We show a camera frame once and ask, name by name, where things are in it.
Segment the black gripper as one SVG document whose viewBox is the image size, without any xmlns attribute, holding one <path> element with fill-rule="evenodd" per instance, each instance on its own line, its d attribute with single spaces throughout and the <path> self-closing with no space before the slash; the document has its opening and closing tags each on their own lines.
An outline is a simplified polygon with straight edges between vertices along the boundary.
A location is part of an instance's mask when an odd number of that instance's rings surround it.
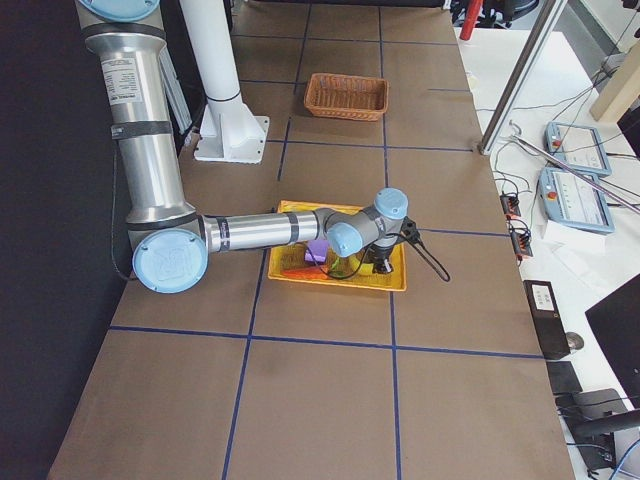
<svg viewBox="0 0 640 480">
<path fill-rule="evenodd" d="M 395 239 L 386 239 L 370 245 L 368 259 L 372 264 L 372 271 L 376 274 L 390 274 L 393 266 L 390 262 L 391 254 L 396 245 Z"/>
</svg>

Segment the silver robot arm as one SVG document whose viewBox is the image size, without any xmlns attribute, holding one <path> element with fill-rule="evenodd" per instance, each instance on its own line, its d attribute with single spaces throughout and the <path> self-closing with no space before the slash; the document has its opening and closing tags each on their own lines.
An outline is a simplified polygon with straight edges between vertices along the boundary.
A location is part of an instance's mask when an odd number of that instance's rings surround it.
<svg viewBox="0 0 640 480">
<path fill-rule="evenodd" d="M 403 240 L 408 199 L 380 190 L 354 214 L 320 207 L 246 216 L 206 216 L 183 192 L 173 128 L 161 75 L 166 47 L 156 1 L 80 1 L 76 5 L 86 47 L 100 60 L 113 116 L 111 136 L 125 168 L 132 208 L 127 218 L 137 279 L 158 293 L 185 291 L 203 277 L 211 254 L 267 249 L 324 240 L 352 261 L 351 277 L 389 274 Z M 258 163 L 269 121 L 242 99 L 224 5 L 181 5 L 204 86 L 208 161 Z"/>
</svg>

